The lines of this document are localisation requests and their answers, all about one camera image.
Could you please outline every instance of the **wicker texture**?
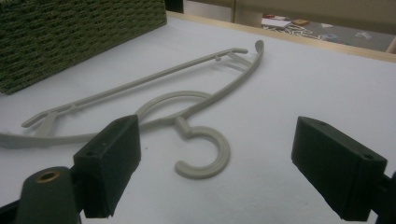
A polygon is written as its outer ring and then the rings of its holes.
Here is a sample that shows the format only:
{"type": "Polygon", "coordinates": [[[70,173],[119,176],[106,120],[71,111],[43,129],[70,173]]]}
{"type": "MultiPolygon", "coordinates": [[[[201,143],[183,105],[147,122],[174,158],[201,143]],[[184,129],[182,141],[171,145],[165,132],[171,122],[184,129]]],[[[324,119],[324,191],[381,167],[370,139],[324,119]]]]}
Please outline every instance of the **wicker texture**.
{"type": "Polygon", "coordinates": [[[164,24],[163,0],[0,0],[0,92],[19,91],[164,24]]]}

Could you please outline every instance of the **gray plastic hanger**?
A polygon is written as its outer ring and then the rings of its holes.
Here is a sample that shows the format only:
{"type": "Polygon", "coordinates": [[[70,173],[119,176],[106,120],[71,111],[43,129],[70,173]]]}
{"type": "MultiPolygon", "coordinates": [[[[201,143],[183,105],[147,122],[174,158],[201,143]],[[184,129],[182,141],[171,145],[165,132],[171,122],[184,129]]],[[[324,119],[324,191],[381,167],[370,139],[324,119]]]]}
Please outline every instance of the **gray plastic hanger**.
{"type": "Polygon", "coordinates": [[[257,57],[253,60],[253,62],[250,62],[240,57],[239,55],[235,54],[235,53],[248,53],[246,49],[226,49],[224,51],[210,54],[205,57],[190,61],[188,63],[183,63],[181,65],[169,68],[167,70],[161,71],[151,76],[143,77],[141,79],[124,84],[117,88],[104,91],[66,105],[61,105],[49,110],[45,110],[43,112],[34,115],[33,117],[26,120],[22,124],[22,127],[28,128],[31,127],[33,124],[39,122],[40,120],[44,119],[41,125],[36,129],[34,135],[0,133],[0,147],[8,147],[8,148],[47,147],[53,145],[88,142],[96,135],[96,133],[87,133],[87,134],[71,135],[71,136],[49,136],[51,127],[53,126],[57,116],[59,116],[61,113],[78,109],[82,105],[86,105],[101,100],[103,98],[106,98],[110,95],[114,95],[121,91],[126,91],[128,89],[147,83],[159,77],[164,77],[166,75],[175,73],[182,69],[194,66],[198,63],[204,63],[213,59],[219,61],[221,57],[229,56],[233,60],[236,60],[237,62],[244,65],[246,68],[238,78],[236,78],[234,81],[229,83],[227,86],[223,87],[221,90],[213,94],[209,94],[201,91],[176,91],[176,92],[166,93],[144,104],[135,112],[136,115],[139,117],[139,120],[142,120],[142,118],[145,116],[146,112],[149,109],[151,109],[156,104],[162,101],[166,101],[168,99],[181,97],[181,96],[193,96],[193,97],[202,98],[203,101],[196,105],[192,105],[185,110],[176,112],[175,114],[164,118],[141,123],[139,125],[139,128],[140,130],[146,130],[163,125],[175,125],[184,138],[189,139],[195,136],[205,136],[214,140],[214,142],[217,144],[219,148],[219,154],[212,163],[204,167],[194,167],[187,164],[184,161],[178,161],[175,165],[175,168],[178,174],[188,178],[208,178],[210,176],[216,175],[225,168],[225,166],[227,165],[230,159],[230,154],[231,154],[230,146],[227,139],[221,133],[219,133],[218,131],[212,128],[191,127],[187,122],[187,119],[189,116],[195,114],[196,112],[206,108],[209,105],[214,104],[216,101],[221,99],[227,93],[234,90],[238,85],[240,85],[244,80],[246,80],[249,77],[249,75],[253,73],[253,71],[257,68],[257,66],[260,64],[260,61],[262,60],[264,44],[261,40],[259,40],[256,42],[255,47],[257,50],[257,57]]]}

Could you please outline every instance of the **table surface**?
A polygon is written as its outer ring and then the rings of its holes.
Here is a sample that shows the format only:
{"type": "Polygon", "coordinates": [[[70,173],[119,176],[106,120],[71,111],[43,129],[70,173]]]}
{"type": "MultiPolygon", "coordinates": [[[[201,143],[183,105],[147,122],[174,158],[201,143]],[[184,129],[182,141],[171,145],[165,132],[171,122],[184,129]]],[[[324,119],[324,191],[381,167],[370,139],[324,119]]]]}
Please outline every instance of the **table surface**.
{"type": "MultiPolygon", "coordinates": [[[[346,223],[291,163],[297,118],[320,119],[389,160],[396,170],[396,56],[374,50],[283,35],[222,21],[168,14],[168,24],[97,55],[13,95],[0,95],[0,132],[29,134],[21,124],[34,114],[229,48],[248,49],[262,39],[260,66],[221,101],[189,119],[220,131],[232,158],[204,180],[177,175],[179,160],[209,164],[216,147],[185,141],[174,127],[141,133],[142,161],[114,217],[83,223],[346,223]]],[[[182,90],[214,92],[240,74],[227,60],[177,72],[111,100],[58,118],[53,134],[92,133],[133,114],[156,96],[182,90]]],[[[147,120],[195,104],[173,101],[147,120]]],[[[0,205],[20,197],[36,171],[73,165],[83,146],[0,148],[0,205]]],[[[375,214],[368,223],[375,222],[375,214]]]]}

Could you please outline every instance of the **green woven basket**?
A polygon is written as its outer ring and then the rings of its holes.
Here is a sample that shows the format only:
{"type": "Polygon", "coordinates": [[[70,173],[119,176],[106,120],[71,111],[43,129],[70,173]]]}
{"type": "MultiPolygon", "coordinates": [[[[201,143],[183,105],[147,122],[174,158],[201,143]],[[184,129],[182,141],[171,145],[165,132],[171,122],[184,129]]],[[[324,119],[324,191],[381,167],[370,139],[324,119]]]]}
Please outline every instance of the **green woven basket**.
{"type": "Polygon", "coordinates": [[[0,0],[0,92],[19,91],[165,24],[163,0],[0,0]]]}

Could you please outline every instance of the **white table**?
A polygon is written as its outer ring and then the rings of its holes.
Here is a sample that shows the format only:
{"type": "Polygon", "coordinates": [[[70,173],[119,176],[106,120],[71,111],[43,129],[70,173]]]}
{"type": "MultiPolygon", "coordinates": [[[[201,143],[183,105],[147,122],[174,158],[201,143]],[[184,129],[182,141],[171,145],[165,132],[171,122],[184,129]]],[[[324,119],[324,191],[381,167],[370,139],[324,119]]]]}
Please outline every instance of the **white table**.
{"type": "MultiPolygon", "coordinates": [[[[185,142],[173,127],[141,133],[142,161],[115,216],[84,218],[83,223],[346,223],[291,163],[296,121],[306,116],[330,123],[387,158],[386,174],[393,174],[396,63],[355,56],[359,53],[354,49],[337,52],[314,47],[317,42],[306,45],[297,39],[293,43],[249,28],[247,33],[206,23],[169,17],[162,28],[23,91],[0,95],[0,131],[28,134],[21,124],[42,110],[216,51],[246,48],[248,57],[253,57],[254,43],[262,39],[264,57],[253,76],[189,119],[192,126],[208,126],[228,138],[232,158],[227,168],[209,179],[183,178],[174,172],[174,163],[208,164],[217,155],[215,146],[204,139],[185,142]]],[[[338,50],[337,45],[330,46],[338,50]]],[[[367,57],[376,57],[367,52],[367,57]]],[[[61,117],[55,134],[98,132],[162,93],[214,92],[238,74],[226,62],[198,65],[61,117]]],[[[173,102],[151,117],[193,103],[196,101],[173,102]]],[[[0,205],[18,200],[23,180],[36,171],[71,167],[73,155],[82,146],[0,148],[0,205]]],[[[375,217],[372,214],[368,223],[374,223],[375,217]]]]}

